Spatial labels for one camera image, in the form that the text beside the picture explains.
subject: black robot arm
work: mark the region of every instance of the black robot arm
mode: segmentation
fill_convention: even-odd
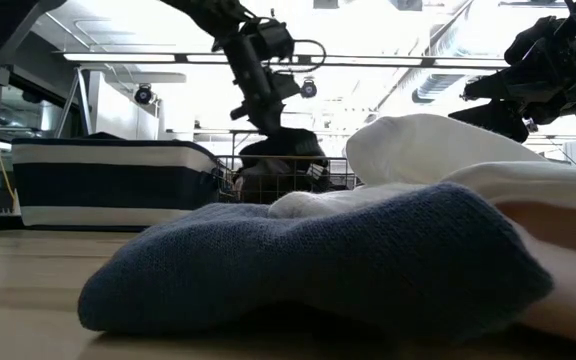
[[[273,72],[264,61],[291,58],[295,41],[285,23],[258,18],[237,0],[163,0],[187,14],[215,38],[212,51],[222,50],[235,75],[234,84],[244,95],[242,105],[230,113],[244,116],[264,135],[281,128],[283,100],[298,94],[291,74]]]
[[[464,99],[488,105],[450,117],[524,142],[526,125],[576,116],[576,2],[569,6],[568,18],[545,17],[517,35],[504,56],[509,68],[466,85]]]

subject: wire basket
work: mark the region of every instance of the wire basket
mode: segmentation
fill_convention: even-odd
[[[293,191],[352,190],[359,179],[345,158],[218,156],[219,201],[272,204]]]

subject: white cloth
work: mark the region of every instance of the white cloth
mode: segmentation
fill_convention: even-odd
[[[546,162],[503,136],[430,114],[381,118],[348,140],[346,155],[350,168],[369,185],[435,184],[484,162]]]
[[[544,162],[499,162],[458,170],[442,181],[470,188],[492,204],[534,201],[576,209],[576,168]],[[270,207],[276,218],[326,216],[353,211],[396,195],[419,190],[418,184],[390,183],[324,194],[295,192]]]
[[[536,201],[576,208],[576,168],[442,116],[381,118],[353,135],[346,151],[350,168],[366,186],[291,193],[271,206],[270,216],[343,213],[441,181],[464,185],[493,204]]]
[[[270,215],[343,213],[441,181],[464,185],[492,204],[538,202],[576,209],[576,168],[549,163],[510,140],[440,116],[380,119],[354,135],[346,151],[350,167],[366,186],[288,194],[271,206]],[[521,321],[576,341],[576,251],[537,240],[513,224],[555,281],[553,293]]]

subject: wooden table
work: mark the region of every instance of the wooden table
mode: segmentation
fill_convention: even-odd
[[[0,359],[575,359],[576,345],[513,329],[460,347],[325,342],[304,334],[127,339],[84,330],[86,279],[131,234],[0,232]]]

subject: blue sock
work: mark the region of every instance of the blue sock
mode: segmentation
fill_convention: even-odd
[[[294,302],[401,337],[461,340],[508,325],[552,288],[503,216],[455,185],[329,217],[267,214],[214,204],[146,230],[87,282],[81,323],[184,333]]]

